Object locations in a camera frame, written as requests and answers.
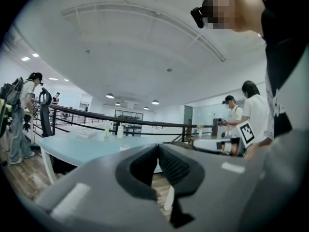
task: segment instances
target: table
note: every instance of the table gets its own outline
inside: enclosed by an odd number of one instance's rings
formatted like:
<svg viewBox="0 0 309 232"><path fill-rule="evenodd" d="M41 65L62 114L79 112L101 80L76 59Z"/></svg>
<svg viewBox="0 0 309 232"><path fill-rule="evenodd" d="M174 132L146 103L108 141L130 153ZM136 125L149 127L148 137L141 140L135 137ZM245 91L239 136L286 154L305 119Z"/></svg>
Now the table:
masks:
<svg viewBox="0 0 309 232"><path fill-rule="evenodd" d="M2 110L3 104L4 104L4 99L0 99L0 112L1 112L1 110ZM11 105L5 105L5 106L6 106L7 110L8 110L8 112L11 113L11 111L12 111L12 106L11 106ZM25 113L25 115L31 115L31 114L30 114L30 111L28 110L28 108L26 108L26 109L24 110L24 113ZM31 138L31 143L33 144L33 143L34 143L33 116L31 116L30 122L31 122L31 124L30 124L30 127L31 127L30 138Z"/></svg>
<svg viewBox="0 0 309 232"><path fill-rule="evenodd" d="M38 139L44 166L51 183L56 181L56 175L50 161L50 155L74 166L81 166L92 159L120 152L121 145L129 145L134 148L160 143L162 142L152 137L124 136L123 139L117 139L116 135L110 135L108 138L103 138L102 131L89 138L78 136L75 131L72 131ZM157 165L155 173L159 172L161 172L161 169Z"/></svg>

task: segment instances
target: hand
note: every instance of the hand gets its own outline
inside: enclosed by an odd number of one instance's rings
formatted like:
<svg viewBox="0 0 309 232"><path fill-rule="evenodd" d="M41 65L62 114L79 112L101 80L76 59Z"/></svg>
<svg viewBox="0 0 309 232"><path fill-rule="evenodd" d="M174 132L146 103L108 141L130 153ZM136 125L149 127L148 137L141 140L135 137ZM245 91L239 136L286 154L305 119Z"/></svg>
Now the hand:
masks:
<svg viewBox="0 0 309 232"><path fill-rule="evenodd" d="M246 154L245 154L245 159L247 160L251 160L252 157L254 156L256 150L259 148L259 144L252 144L250 145L247 150L246 150Z"/></svg>

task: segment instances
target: sneaker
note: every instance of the sneaker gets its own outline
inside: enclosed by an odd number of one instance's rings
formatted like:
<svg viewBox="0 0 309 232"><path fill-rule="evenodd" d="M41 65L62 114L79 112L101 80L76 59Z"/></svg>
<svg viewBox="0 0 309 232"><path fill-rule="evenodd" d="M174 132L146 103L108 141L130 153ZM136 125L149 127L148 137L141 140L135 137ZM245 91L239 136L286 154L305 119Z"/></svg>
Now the sneaker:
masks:
<svg viewBox="0 0 309 232"><path fill-rule="evenodd" d="M27 158L29 158L29 157L33 157L35 154L34 154L34 152L33 151L31 151L31 154L30 154L30 156L28 156L28 157L24 157L25 159L27 159Z"/></svg>
<svg viewBox="0 0 309 232"><path fill-rule="evenodd" d="M19 164L19 163L21 163L23 161L23 159L22 158L19 158L17 161L15 161L15 162L11 162L10 161L10 164L11 165L15 165L15 164Z"/></svg>

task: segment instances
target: woman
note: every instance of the woman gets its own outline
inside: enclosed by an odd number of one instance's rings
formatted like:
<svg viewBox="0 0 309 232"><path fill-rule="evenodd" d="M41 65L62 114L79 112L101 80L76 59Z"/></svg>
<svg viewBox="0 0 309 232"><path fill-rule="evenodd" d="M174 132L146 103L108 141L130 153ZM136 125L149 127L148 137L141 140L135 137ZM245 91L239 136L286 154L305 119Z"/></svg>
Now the woman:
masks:
<svg viewBox="0 0 309 232"><path fill-rule="evenodd" d="M22 162L22 158L19 156L19 150L21 150L24 158L34 156L34 152L31 151L27 140L23 134L23 121L24 121L24 110L28 108L30 114L36 112L36 108L31 102L31 95L34 88L39 85L42 81L41 73L32 73L29 78L24 82L20 92L19 100L20 104L12 107L12 143L11 143L11 155L10 163L12 165Z"/></svg>
<svg viewBox="0 0 309 232"><path fill-rule="evenodd" d="M254 134L254 143L264 140L264 132L267 130L269 108L267 98L260 95L257 86L252 81L246 81L242 85L242 94L245 100L241 123L249 121Z"/></svg>

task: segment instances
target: railing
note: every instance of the railing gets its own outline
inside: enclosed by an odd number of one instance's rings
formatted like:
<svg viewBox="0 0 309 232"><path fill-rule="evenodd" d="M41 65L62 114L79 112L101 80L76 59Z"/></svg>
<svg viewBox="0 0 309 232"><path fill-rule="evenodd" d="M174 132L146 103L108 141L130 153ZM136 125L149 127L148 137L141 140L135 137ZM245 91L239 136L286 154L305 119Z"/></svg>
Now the railing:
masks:
<svg viewBox="0 0 309 232"><path fill-rule="evenodd" d="M87 125L87 121L90 121L89 123L94 123L94 122L99 122L99 121L104 121L104 120L108 120L108 121L113 121L116 122L116 126L115 126L115 130L110 130L111 132L114 132L117 135L118 132L118 126L120 125L120 123L124 123L124 124L136 124L136 125L145 125L145 126L152 126L152 127L176 127L176 128L182 128L182 132L181 133L143 133L143 132L125 132L125 134L132 134L132 136L134 135L158 135L158 136L177 136L177 138L175 138L172 141L176 141L178 138L181 137L181 141L185 142L186 140L186 136L192 136L192 135L196 135L198 133L186 133L186 129L187 128L195 128L197 127L197 125L185 125L185 124L174 124L174 123L164 123L164 122L151 122L151 121L141 121L141 120L132 120L132 119L125 119L125 118L118 118L118 117L110 117L110 116L104 116L102 114L97 114L97 113L92 113L92 112L85 112L85 111L80 111L80 110L76 110L76 109L72 109L72 108L68 108L68 107L63 107L63 106L58 106L58 105L54 105L54 104L50 104L49 105L49 110L50 110L50 121L52 122L51 126L52 126L52 133L53 135L56 134L56 130L60 130L60 131L64 131L64 132L70 132L68 130L65 130L61 127L59 127L59 125L77 125L80 127L85 127L85 128L91 128L91 129L96 129L96 130L100 130L100 131L104 131L104 129L102 128L98 128L98 127L92 127ZM63 115L63 113L66 113L68 115L70 115L70 120L68 119L68 117L65 118L65 116L67 116L66 114ZM74 122L76 118L76 116L82 116L84 118L84 120L80 123L78 122ZM213 134L214 131L214 127L216 127L217 125L213 126L213 125L206 125L204 126L204 128L212 128L212 135L216 136Z"/></svg>

